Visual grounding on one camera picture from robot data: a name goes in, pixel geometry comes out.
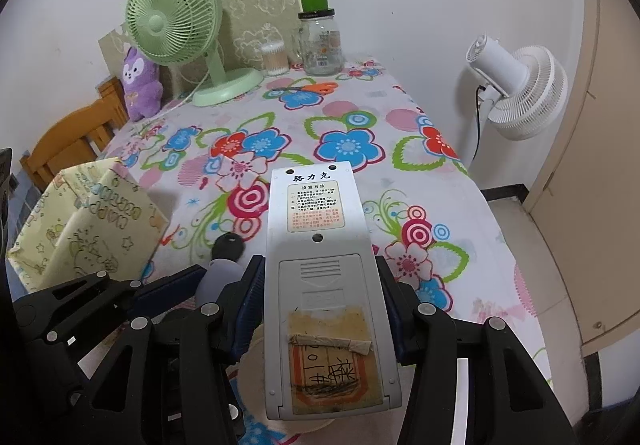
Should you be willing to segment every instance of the fan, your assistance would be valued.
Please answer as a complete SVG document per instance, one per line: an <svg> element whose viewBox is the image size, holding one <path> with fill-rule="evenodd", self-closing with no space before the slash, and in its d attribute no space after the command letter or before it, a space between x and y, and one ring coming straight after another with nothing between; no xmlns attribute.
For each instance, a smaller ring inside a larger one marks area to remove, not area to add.
<svg viewBox="0 0 640 445"><path fill-rule="evenodd" d="M495 39L481 35L466 61L488 81L476 95L478 140L469 137L462 152L468 168L478 151L487 118L508 140L536 136L560 114L567 96L564 69L542 46L526 46L510 54Z"/></svg>
<svg viewBox="0 0 640 445"><path fill-rule="evenodd" d="M205 55L210 83L197 88L193 104L211 106L262 82L254 68L225 72L217 40L222 0L128 0L125 18L133 41L157 64L184 64Z"/></svg>

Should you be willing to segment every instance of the black cable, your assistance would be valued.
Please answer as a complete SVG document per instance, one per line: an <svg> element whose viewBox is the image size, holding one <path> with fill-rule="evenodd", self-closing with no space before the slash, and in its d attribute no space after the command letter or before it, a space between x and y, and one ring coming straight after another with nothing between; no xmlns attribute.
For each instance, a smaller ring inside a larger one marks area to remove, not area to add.
<svg viewBox="0 0 640 445"><path fill-rule="evenodd" d="M478 148L480 147L480 98L478 97L478 93L480 90L485 91L486 88L484 86L478 86L476 88L476 126L478 127L478 141L476 142L476 152L474 153L474 157L471 161L476 158L476 154L478 154Z"/></svg>

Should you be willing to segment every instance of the cotton swab container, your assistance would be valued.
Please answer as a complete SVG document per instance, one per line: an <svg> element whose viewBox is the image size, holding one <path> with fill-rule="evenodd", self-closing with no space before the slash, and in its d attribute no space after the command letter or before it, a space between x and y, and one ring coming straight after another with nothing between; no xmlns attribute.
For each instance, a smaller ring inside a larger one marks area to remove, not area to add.
<svg viewBox="0 0 640 445"><path fill-rule="evenodd" d="M289 60L284 48L284 41L275 40L262 44L260 52L264 62L264 72L267 75L282 75L289 71Z"/></svg>

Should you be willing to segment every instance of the white fan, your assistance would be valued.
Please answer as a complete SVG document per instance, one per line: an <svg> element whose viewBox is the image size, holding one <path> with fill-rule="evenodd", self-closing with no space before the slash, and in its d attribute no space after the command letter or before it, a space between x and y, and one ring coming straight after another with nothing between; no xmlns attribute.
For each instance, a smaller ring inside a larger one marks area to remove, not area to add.
<svg viewBox="0 0 640 445"><path fill-rule="evenodd" d="M476 95L478 141L469 137L462 163L473 161L487 118L508 140L536 136L560 114L567 96L564 68L542 46L526 46L513 54L495 39L481 35L466 53L466 61L487 80Z"/></svg>

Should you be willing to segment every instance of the black lid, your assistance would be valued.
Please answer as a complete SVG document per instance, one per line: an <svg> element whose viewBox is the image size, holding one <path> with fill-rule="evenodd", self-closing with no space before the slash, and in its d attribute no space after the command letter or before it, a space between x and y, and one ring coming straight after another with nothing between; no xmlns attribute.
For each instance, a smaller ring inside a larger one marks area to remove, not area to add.
<svg viewBox="0 0 640 445"><path fill-rule="evenodd" d="M326 10L314 10L313 12L300 12L298 14L299 19L315 19L315 18L328 18L334 16L335 10L328 8Z"/></svg>

